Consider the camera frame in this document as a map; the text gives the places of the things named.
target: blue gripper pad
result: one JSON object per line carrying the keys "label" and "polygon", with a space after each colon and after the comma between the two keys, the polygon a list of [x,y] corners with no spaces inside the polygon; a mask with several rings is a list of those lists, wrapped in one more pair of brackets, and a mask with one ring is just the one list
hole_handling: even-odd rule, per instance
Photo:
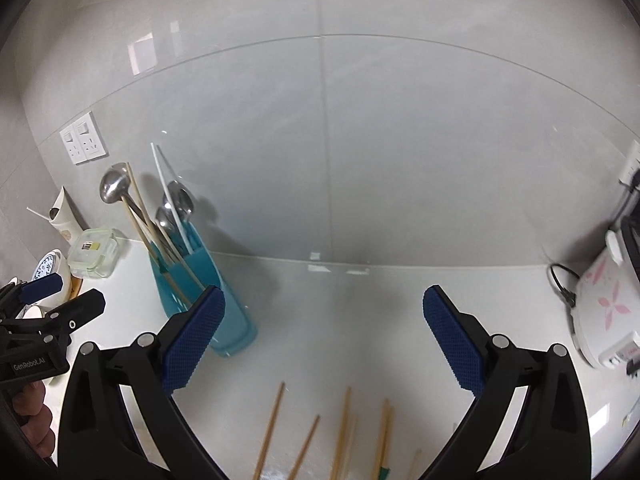
{"label": "blue gripper pad", "polygon": [[25,305],[30,305],[36,301],[48,298],[52,294],[60,292],[60,290],[62,290],[62,278],[54,272],[23,284],[18,300]]}
{"label": "blue gripper pad", "polygon": [[189,317],[162,356],[162,389],[168,396],[187,385],[225,317],[224,294],[209,286],[187,312],[173,317],[177,316]]}
{"label": "blue gripper pad", "polygon": [[484,359],[460,324],[456,307],[434,285],[424,293],[422,310],[458,384],[479,397],[484,388]]}

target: white switch plate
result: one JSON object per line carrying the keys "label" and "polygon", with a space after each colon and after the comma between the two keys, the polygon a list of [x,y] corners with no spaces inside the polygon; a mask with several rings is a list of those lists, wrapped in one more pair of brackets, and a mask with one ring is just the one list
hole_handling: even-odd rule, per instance
{"label": "white switch plate", "polygon": [[69,158],[72,163],[80,164],[81,162],[86,161],[84,150],[81,148],[80,141],[78,140],[76,132],[71,124],[63,130],[60,130],[60,137],[62,138],[62,143],[64,144],[66,152],[69,154]]}
{"label": "white switch plate", "polygon": [[618,177],[619,181],[629,186],[637,170],[640,170],[640,144],[637,140],[633,140],[626,155],[625,165]]}
{"label": "white switch plate", "polygon": [[91,112],[84,114],[71,125],[87,160],[107,154],[95,125],[94,115]]}

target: blue utensil holder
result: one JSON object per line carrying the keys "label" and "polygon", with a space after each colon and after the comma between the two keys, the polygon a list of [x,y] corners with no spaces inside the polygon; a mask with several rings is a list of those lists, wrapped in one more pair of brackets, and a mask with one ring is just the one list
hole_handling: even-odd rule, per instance
{"label": "blue utensil holder", "polygon": [[[241,306],[236,295],[218,272],[216,264],[204,247],[196,229],[190,222],[183,225],[193,248],[193,254],[187,254],[184,257],[184,261],[204,286],[217,286],[225,295],[225,317],[223,317],[209,346],[216,354],[229,357],[252,343],[257,335],[257,328],[249,318],[246,308]],[[160,301],[167,317],[186,311],[202,292],[198,284],[193,281],[181,264],[165,267],[163,270],[174,279],[178,288],[189,300],[190,304],[185,304],[162,275],[161,269],[153,261],[151,261],[151,268],[158,286]]]}

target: clear lid container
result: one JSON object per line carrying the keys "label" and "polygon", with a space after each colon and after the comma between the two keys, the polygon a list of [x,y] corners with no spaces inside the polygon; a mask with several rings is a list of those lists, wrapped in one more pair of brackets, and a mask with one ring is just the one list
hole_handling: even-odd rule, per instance
{"label": "clear lid container", "polygon": [[73,244],[67,257],[76,278],[106,278],[118,259],[118,241],[113,229],[87,229]]}

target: rice cooker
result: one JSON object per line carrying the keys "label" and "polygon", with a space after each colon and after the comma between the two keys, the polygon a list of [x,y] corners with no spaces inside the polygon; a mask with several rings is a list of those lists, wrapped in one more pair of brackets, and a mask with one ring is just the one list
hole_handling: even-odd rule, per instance
{"label": "rice cooker", "polygon": [[622,219],[576,286],[574,344],[596,368],[640,357],[640,221]]}

